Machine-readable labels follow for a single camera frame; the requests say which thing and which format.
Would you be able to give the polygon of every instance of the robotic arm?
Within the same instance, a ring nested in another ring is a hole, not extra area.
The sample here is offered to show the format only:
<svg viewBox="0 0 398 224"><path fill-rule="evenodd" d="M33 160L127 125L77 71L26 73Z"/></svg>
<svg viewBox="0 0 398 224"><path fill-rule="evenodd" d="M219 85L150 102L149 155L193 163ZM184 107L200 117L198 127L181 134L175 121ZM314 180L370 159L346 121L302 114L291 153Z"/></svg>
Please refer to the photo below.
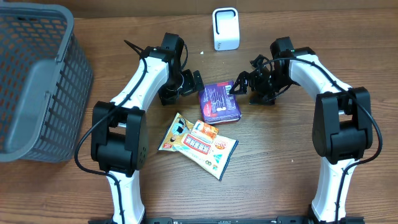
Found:
<svg viewBox="0 0 398 224"><path fill-rule="evenodd" d="M343 170L363 157L372 144L372 124L356 104L335 85L354 95L368 112L370 96L361 88L351 88L333 76L310 48L294 49L289 37L277 39L271 45L273 60L259 55L251 61L255 71L242 72L231 94L247 93L251 87L251 104L273 105L275 99L295 84L304 87L315 103L312 139L321 159L318 189L309 214L314 223L335 221L336 199ZM316 65L322 68L326 77ZM339 115L352 115L351 121L339 121ZM345 219L345 200L354 167L349 170L341 191L338 219Z"/></svg>
<svg viewBox="0 0 398 224"><path fill-rule="evenodd" d="M115 181L107 177L111 186L115 213L111 220L90 221L92 224L140 223L145 215L139 187L139 170L145 163L148 150L146 130L146 111L159 94L163 105L175 103L177 98L204 89L198 71L182 71L180 57L184 47L183 40L175 34L166 33L161 47L147 47L141 52L146 61L146 74L130 99L115 112L107 122L102 122L91 138L91 158L99 168L117 178L121 195ZM120 104L139 83L145 69L143 59L135 75L122 92L110 103L97 102L93 109L93 124ZM126 134L112 133L109 128L126 128ZM119 200L123 205L121 211Z"/></svg>

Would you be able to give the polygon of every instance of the snack package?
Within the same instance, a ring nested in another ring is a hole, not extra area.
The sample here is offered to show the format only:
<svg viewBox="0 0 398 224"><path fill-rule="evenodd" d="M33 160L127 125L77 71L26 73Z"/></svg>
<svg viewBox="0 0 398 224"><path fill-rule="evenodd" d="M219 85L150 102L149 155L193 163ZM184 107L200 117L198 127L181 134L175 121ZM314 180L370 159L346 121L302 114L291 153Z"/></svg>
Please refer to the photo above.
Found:
<svg viewBox="0 0 398 224"><path fill-rule="evenodd" d="M206 123L227 123L241 119L242 113L235 95L229 94L233 84L233 81L229 81L205 85L205 89L199 92L201 114Z"/></svg>
<svg viewBox="0 0 398 224"><path fill-rule="evenodd" d="M228 166L229 158L239 141L216 134L212 142L209 142L209 139L212 138L211 136L213 136L215 131L218 133L218 129L209 125L207 128L210 130L195 135L192 133L193 128L194 125L191 122L177 113L159 146L159 150L181 152L215 176L218 180L221 180Z"/></svg>

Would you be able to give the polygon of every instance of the purple package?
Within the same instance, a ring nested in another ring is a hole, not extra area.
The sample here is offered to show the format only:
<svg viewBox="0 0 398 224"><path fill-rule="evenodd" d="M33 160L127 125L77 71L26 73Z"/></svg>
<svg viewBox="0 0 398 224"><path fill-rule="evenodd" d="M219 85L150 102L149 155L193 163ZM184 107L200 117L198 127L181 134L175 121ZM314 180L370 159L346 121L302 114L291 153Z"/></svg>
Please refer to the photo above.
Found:
<svg viewBox="0 0 398 224"><path fill-rule="evenodd" d="M201 114L206 123L219 124L241 119L235 95L229 94L233 84L233 81L229 81L205 85L205 89L199 92Z"/></svg>

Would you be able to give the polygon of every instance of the tabletop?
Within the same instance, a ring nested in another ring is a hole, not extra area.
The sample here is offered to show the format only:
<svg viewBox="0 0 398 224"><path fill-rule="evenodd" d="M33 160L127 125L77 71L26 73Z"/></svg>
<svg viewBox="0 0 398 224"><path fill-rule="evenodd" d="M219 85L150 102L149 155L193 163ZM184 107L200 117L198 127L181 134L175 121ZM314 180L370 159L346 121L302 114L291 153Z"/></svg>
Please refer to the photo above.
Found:
<svg viewBox="0 0 398 224"><path fill-rule="evenodd" d="M160 45L166 32L180 35L189 51L186 68L199 70L210 84L252 71L250 60L259 54L271 57L270 44L290 36L294 47L311 47L340 80L370 92L384 147L375 161L355 169L346 211L368 223L398 223L397 21L398 9L242 13L239 48L216 52L210 15L76 19L74 33L95 75L81 133L91 127L95 103L116 96L137 69L138 56L124 39L146 47ZM168 106L154 98L147 112L149 154L140 178L148 217L307 214L320 171L311 135L315 104L299 86L274 106L249 105L249 97L237 97L243 114L239 122L217 126L221 135L239 140L222 181L180 153L157 152L177 112L191 122L201 119L197 94ZM90 140L80 160L98 169ZM376 146L374 133L364 157L373 155ZM16 161L0 164L0 170L0 223L86 223L113 214L106 178L81 171L73 161Z"/></svg>

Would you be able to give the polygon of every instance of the wooden surface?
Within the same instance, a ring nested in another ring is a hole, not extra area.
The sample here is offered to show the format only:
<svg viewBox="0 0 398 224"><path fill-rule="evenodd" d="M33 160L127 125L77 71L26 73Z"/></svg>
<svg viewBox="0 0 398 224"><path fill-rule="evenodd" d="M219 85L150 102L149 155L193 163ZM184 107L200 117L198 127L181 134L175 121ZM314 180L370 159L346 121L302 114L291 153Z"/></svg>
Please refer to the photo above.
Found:
<svg viewBox="0 0 398 224"><path fill-rule="evenodd" d="M211 14L219 7L239 12L398 8L396 0L8 0L60 4L75 17L177 16Z"/></svg>
<svg viewBox="0 0 398 224"><path fill-rule="evenodd" d="M95 71L82 131L91 126L91 109L116 96L135 73L138 57L123 42L160 45L165 32L180 34L189 49L187 68L205 83L235 79L249 61L264 54L278 37L295 47L309 46L334 75L371 93L372 112L383 136L377 160L359 166L351 180L346 210L368 223L398 223L398 10L349 10L240 14L238 50L215 52L210 16L128 17L76 20L75 34ZM197 95L161 106L158 97L147 113L150 153L141 171L141 195L149 217L264 218L304 215L315 196L320 158L311 139L314 102L299 86L275 106L248 105L238 123L219 125L220 134L240 140L223 180L218 181L182 154L157 152L176 112L200 119ZM377 145L365 153L371 156ZM90 157L90 138L81 162ZM73 161L0 164L1 223L86 223L110 218L111 192L104 177L87 174Z"/></svg>

